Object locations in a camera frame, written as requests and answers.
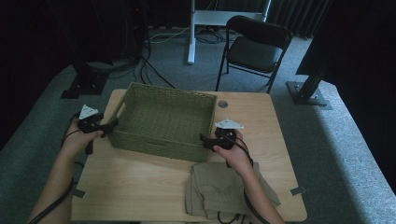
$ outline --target dark background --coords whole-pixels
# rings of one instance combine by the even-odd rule
[[[111,60],[138,56],[141,34],[136,28],[143,23],[140,1],[57,2],[64,8],[75,35],[74,44],[85,61],[111,63]],[[290,7],[287,0],[273,2]],[[318,1],[297,2],[303,2],[301,6],[306,7]],[[320,21],[321,25],[309,32],[308,37],[314,39],[298,71],[309,76],[324,71],[324,79],[337,87],[393,190],[396,189],[394,5],[390,0],[333,0],[324,20],[311,20]],[[251,9],[246,5],[233,7]],[[148,24],[188,27],[190,9],[190,1],[186,0],[166,1],[166,4],[148,1]],[[3,148],[52,78],[71,60],[65,53],[59,24],[47,1],[3,1],[0,10],[3,105],[0,148]],[[276,11],[270,12],[269,19],[277,23],[288,21],[287,26],[296,20],[291,14],[279,18]],[[131,39],[125,42],[125,36]]]

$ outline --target khaki pants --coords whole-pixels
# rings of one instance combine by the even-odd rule
[[[254,172],[274,206],[280,202],[276,193],[260,174],[259,164]],[[248,215],[244,185],[234,169],[223,162],[202,162],[192,166],[191,177],[186,184],[186,211],[192,216],[233,218],[235,214]]]

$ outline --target wicker basket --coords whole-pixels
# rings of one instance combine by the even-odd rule
[[[113,147],[183,161],[206,161],[199,133],[210,136],[216,95],[133,83],[109,122]]]

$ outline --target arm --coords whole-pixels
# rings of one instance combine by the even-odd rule
[[[235,132],[237,138],[242,140],[242,134],[237,130]],[[236,142],[243,146],[244,144],[239,139]],[[223,149],[219,146],[214,146],[213,149],[241,176],[247,197],[260,216],[271,224],[285,223],[265,194],[259,179],[255,176],[247,154],[238,146],[233,146],[230,150]],[[253,220],[254,223],[260,223],[254,216]]]
[[[66,135],[64,139],[61,151],[49,173],[47,183],[35,204],[32,214],[29,216],[29,222],[66,192],[74,175],[75,160],[90,141],[100,136],[102,132],[83,133],[78,130],[78,120],[75,119],[70,125],[67,134],[70,135]],[[70,223],[71,205],[72,194],[69,194],[39,223]]]

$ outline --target small round object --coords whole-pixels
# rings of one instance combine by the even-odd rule
[[[226,108],[228,106],[227,101],[219,101],[218,106],[221,108]]]

